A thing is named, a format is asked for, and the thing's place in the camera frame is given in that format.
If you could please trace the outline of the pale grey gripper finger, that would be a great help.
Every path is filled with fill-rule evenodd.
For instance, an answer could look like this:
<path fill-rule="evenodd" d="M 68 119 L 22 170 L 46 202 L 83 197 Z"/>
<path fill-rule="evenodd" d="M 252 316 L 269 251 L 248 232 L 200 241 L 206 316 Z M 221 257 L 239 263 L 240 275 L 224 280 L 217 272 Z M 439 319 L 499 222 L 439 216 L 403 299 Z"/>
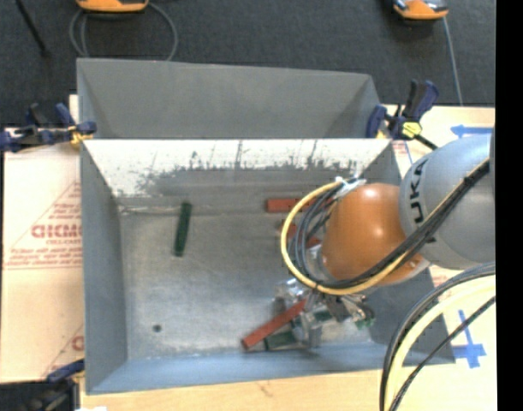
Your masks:
<path fill-rule="evenodd" d="M 316 348 L 322 342 L 323 325 L 313 313 L 301 313 L 292 320 L 295 341 L 307 348 Z"/>
<path fill-rule="evenodd" d="M 281 314 L 291 311 L 299 316 L 305 307 L 306 287 L 295 278 L 281 281 L 275 286 L 273 313 Z"/>

